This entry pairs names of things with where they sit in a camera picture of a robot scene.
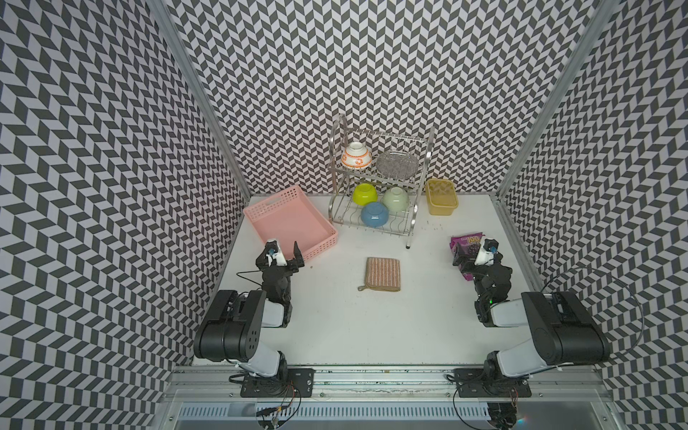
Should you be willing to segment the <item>striped brown dishcloth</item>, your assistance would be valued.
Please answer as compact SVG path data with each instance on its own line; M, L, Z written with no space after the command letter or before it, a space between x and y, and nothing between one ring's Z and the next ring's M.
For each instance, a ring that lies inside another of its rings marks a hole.
M374 290L398 292L401 290L401 262L392 258L369 257L364 283L358 291Z

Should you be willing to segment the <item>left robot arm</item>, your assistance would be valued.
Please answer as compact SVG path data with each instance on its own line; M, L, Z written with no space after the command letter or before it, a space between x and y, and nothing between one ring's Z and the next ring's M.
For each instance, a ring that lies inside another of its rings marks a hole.
M288 259L278 240L268 241L255 260L262 282L257 290L219 291L193 341L196 358L238 365L249 376L285 383L285 355L261 343L262 329L290 323L291 277L305 266L297 243Z

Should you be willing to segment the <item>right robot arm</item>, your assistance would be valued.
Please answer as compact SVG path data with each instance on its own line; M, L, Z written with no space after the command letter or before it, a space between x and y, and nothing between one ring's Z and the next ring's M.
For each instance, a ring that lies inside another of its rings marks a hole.
M453 266L472 281L474 308L487 328L527 327L530 338L490 353L481 372L485 382L522 380L532 374L571 365L596 365L609 360L611 346L580 299L572 292L524 292L510 299L512 268L503 264L499 243L480 236L450 242Z

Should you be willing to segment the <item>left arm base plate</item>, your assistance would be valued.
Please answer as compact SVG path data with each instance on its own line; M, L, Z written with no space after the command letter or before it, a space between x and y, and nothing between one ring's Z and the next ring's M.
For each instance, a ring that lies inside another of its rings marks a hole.
M290 367L281 379L246 376L241 383L241 398L310 398L315 384L315 369Z

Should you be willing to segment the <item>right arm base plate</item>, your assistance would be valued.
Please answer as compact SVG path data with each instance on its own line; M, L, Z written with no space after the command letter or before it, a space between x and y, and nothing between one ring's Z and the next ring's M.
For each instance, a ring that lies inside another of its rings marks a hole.
M526 378L485 376L476 367L453 369L453 380L461 398L530 398L532 391Z

